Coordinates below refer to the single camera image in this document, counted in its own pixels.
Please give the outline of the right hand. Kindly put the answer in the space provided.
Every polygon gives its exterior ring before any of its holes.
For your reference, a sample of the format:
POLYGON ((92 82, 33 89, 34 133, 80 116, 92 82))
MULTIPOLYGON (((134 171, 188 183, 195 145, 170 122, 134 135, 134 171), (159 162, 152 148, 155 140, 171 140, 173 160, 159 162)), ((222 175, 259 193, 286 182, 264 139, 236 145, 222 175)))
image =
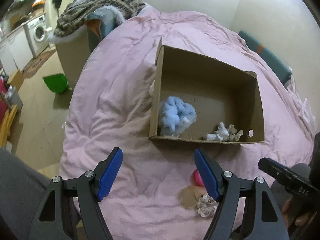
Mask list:
POLYGON ((299 199, 290 197, 284 204, 281 214, 288 229, 292 224, 297 227, 305 226, 313 217, 312 212, 306 212, 299 199))

